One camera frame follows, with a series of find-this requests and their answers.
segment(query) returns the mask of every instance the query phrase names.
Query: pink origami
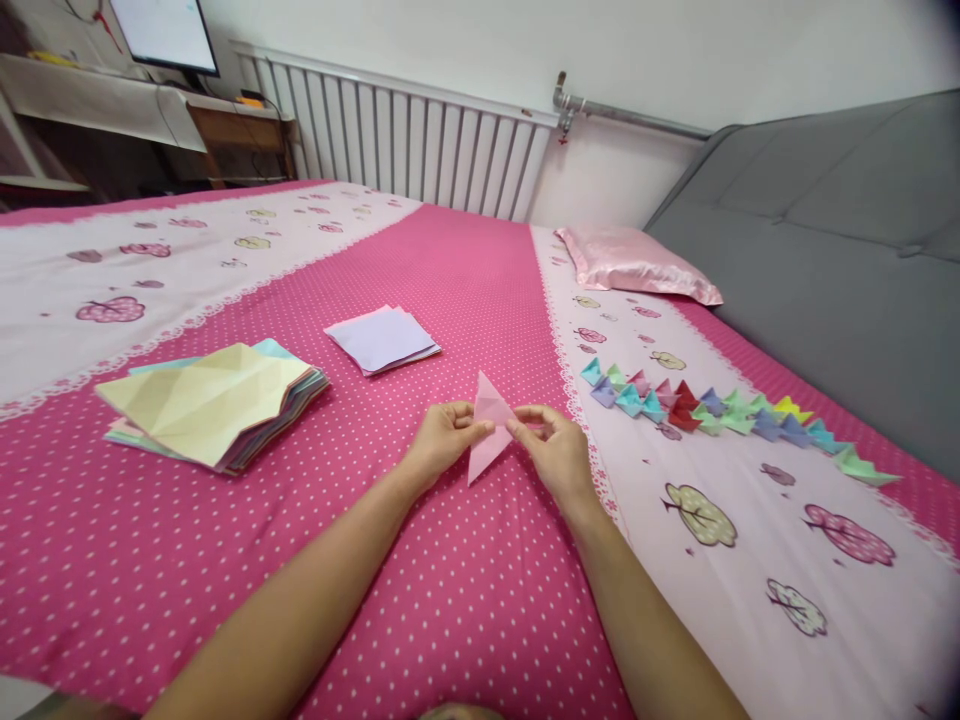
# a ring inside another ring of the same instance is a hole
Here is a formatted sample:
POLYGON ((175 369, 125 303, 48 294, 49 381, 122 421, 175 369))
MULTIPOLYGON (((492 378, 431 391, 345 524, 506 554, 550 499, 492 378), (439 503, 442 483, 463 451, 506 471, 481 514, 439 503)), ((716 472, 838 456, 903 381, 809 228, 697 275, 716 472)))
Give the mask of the pink origami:
POLYGON ((517 416, 493 384, 482 372, 477 380, 477 400, 474 403, 473 420, 491 420, 496 426, 492 435, 488 435, 470 448, 470 465, 467 468, 467 485, 473 485, 484 470, 502 453, 513 436, 507 430, 507 421, 517 416))
POLYGON ((637 388, 637 394, 640 397, 644 397, 648 392, 650 392, 651 386, 650 386, 650 383, 647 381, 647 378, 644 377, 643 370, 638 372, 636 375, 630 378, 627 382, 632 383, 634 387, 637 388))
POLYGON ((655 392, 657 393, 657 399, 660 400, 660 405, 664 410, 668 411, 673 408, 674 404, 677 402, 677 398, 680 397, 677 393, 670 389, 669 380, 664 380, 662 383, 660 383, 660 387, 658 387, 655 392))

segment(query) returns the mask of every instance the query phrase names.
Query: pink pillow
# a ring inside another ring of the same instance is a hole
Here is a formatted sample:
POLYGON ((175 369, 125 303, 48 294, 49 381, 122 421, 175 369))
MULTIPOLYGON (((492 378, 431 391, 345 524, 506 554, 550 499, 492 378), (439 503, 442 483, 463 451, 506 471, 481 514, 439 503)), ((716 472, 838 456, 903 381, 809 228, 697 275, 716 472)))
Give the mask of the pink pillow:
POLYGON ((723 298, 706 275, 640 230, 623 227, 560 228, 586 290, 636 290, 689 295, 701 305, 723 298))

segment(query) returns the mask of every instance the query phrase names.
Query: gray upholstered headboard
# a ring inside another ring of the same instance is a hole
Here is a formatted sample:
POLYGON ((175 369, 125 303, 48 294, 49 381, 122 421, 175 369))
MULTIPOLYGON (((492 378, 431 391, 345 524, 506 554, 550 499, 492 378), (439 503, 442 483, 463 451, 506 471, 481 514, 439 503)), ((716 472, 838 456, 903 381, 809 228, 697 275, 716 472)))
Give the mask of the gray upholstered headboard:
POLYGON ((645 229, 726 323, 960 480, 960 90, 726 128, 645 229))

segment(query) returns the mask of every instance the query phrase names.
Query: polka dot bedsheet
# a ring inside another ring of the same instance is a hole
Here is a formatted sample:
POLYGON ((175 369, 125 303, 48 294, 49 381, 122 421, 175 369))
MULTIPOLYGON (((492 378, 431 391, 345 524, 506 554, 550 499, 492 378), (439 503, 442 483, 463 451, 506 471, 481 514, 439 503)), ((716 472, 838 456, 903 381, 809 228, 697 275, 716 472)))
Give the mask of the polka dot bedsheet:
MULTIPOLYGON (((881 469, 908 471, 895 486, 909 490, 881 495, 815 450, 681 435, 589 397, 578 372, 599 356, 698 394, 793 392, 831 429, 869 434, 698 307, 584 293, 547 230, 345 183, 4 225, 50 244, 24 266, 57 286, 21 287, 31 302, 4 324, 63 347, 46 323, 77 352, 21 358, 30 381, 0 385, 0 672, 145 710, 392 467, 424 408, 472 398, 483 370, 511 403, 587 427, 605 507, 752 717, 935 712, 958 590, 953 486, 867 443, 881 469), (322 328, 385 303, 443 353, 366 379, 322 328), (101 439, 114 414, 92 381, 267 337, 333 386, 243 477, 101 439), (924 510, 944 502, 954 510, 924 510)), ((632 717, 528 458, 511 446, 472 488, 465 475, 466 458, 414 509, 295 716, 401 720, 456 700, 508 718, 632 717)))

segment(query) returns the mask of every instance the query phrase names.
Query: metal pipe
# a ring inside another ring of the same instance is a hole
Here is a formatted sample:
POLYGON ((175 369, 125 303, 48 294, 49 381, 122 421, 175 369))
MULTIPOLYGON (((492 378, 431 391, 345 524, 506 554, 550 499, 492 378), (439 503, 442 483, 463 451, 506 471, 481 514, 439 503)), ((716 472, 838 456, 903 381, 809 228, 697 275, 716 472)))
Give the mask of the metal pipe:
POLYGON ((713 135, 710 130, 704 130, 703 128, 676 123, 672 120, 662 120, 632 110, 624 110, 613 107, 612 105, 604 105, 582 97, 577 97, 576 95, 570 95, 563 91, 563 84, 566 82, 566 79, 566 71, 561 71, 557 76, 557 86, 553 90, 553 104, 561 111, 560 128, 563 130, 564 135, 570 130, 573 116, 577 113, 584 113, 587 116, 596 115, 598 117, 605 117, 610 120, 616 120, 617 122, 650 128, 651 130, 659 130, 660 132, 680 135, 681 137, 687 137, 693 140, 706 141, 713 135))

